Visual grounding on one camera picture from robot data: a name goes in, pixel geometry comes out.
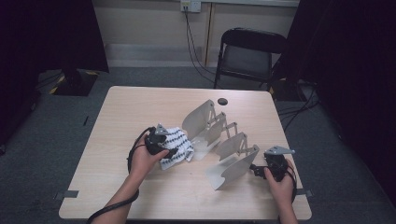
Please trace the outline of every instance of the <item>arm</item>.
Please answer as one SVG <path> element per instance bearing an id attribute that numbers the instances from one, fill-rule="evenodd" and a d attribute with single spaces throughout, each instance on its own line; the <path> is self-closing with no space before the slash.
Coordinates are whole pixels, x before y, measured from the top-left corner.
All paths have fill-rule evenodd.
<path id="1" fill-rule="evenodd" d="M 276 201 L 276 207 L 279 211 L 280 223 L 282 224 L 296 224 L 297 217 L 294 214 L 294 210 L 292 207 L 291 194 L 293 191 L 293 183 L 291 177 L 285 175 L 281 182 L 276 182 L 271 171 L 268 168 L 264 168 L 265 176 L 270 185 L 270 190 L 274 199 Z"/>
<path id="2" fill-rule="evenodd" d="M 137 144 L 138 146 L 145 144 L 145 137 L 146 134 L 139 140 Z M 169 150 L 164 150 L 156 155 L 151 155 L 149 154 L 146 146 L 137 147 L 132 158 L 131 172 L 125 178 L 116 194 L 114 194 L 110 201 L 108 201 L 106 206 L 119 203 L 134 196 L 146 175 L 154 167 L 154 164 L 165 157 L 168 152 Z M 92 223 L 125 223 L 130 209 L 131 204 L 127 204 L 123 207 L 102 214 L 94 219 Z"/>

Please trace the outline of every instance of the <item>black and white towel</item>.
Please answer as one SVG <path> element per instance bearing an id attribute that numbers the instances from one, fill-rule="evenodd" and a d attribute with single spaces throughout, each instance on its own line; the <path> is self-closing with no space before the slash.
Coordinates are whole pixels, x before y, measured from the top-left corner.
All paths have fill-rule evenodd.
<path id="1" fill-rule="evenodd" d="M 178 148 L 178 151 L 171 159 L 162 159 L 160 161 L 161 168 L 163 170 L 168 169 L 177 162 L 184 160 L 190 161 L 194 154 L 194 148 L 192 147 L 191 142 L 187 139 L 187 135 L 184 134 L 181 129 L 171 128 L 166 129 L 166 131 L 168 131 L 169 134 L 166 135 L 163 147 L 169 149 Z"/>

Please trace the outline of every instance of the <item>chair backrest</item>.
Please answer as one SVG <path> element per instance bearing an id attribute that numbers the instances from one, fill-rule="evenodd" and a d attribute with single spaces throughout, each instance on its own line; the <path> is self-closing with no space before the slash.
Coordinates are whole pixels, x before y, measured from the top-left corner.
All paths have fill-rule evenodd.
<path id="1" fill-rule="evenodd" d="M 233 28 L 221 37 L 223 44 L 244 49 L 256 49 L 271 53 L 282 53 L 287 46 L 283 35 L 248 28 Z"/>

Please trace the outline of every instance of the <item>light wood tabletop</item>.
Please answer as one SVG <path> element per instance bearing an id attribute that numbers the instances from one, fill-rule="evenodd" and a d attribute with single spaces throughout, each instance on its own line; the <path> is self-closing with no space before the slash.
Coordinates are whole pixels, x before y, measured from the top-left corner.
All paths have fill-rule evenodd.
<path id="1" fill-rule="evenodd" d="M 219 105 L 219 98 L 227 99 L 228 104 Z M 260 148 L 254 164 L 266 164 L 263 152 L 270 147 L 289 148 L 272 97 L 266 91 L 112 87 L 69 186 L 69 190 L 78 191 L 78 196 L 64 198 L 60 217 L 87 219 L 103 208 L 128 175 L 126 158 L 138 135 L 158 123 L 181 129 L 183 119 L 209 99 L 215 102 L 217 114 L 224 112 L 228 123 L 237 122 L 238 132 L 247 135 L 248 147 Z M 225 139 L 227 134 L 223 133 L 221 142 Z M 160 164 L 155 166 L 140 186 L 128 218 L 277 219 L 267 181 L 250 171 L 213 190 L 205 170 L 219 162 L 215 149 L 200 161 L 182 161 L 164 171 Z M 291 155 L 286 157 L 294 163 Z M 297 167 L 296 173 L 300 189 L 303 186 Z M 305 195 L 297 195 L 293 207 L 298 219 L 311 218 Z"/>

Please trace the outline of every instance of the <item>forearm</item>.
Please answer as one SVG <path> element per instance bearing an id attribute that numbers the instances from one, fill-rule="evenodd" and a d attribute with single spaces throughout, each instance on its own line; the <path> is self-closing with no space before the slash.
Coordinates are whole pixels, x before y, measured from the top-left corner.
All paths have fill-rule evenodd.
<path id="1" fill-rule="evenodd" d="M 114 196 L 108 201 L 106 206 L 120 203 L 127 199 L 130 199 L 134 196 L 139 188 L 140 184 L 142 183 L 143 178 L 138 176 L 133 176 L 132 174 L 128 175 L 125 178 L 125 181 L 119 188 L 119 190 L 114 194 Z M 131 208 L 131 204 L 124 205 L 117 209 L 111 210 L 102 214 L 101 216 L 97 217 L 93 220 L 92 223 L 94 224 L 101 224 L 101 223 L 125 223 L 126 218 L 128 217 L 129 210 Z"/>
<path id="2" fill-rule="evenodd" d="M 297 217 L 294 214 L 291 203 L 278 204 L 279 218 L 281 224 L 297 224 Z"/>

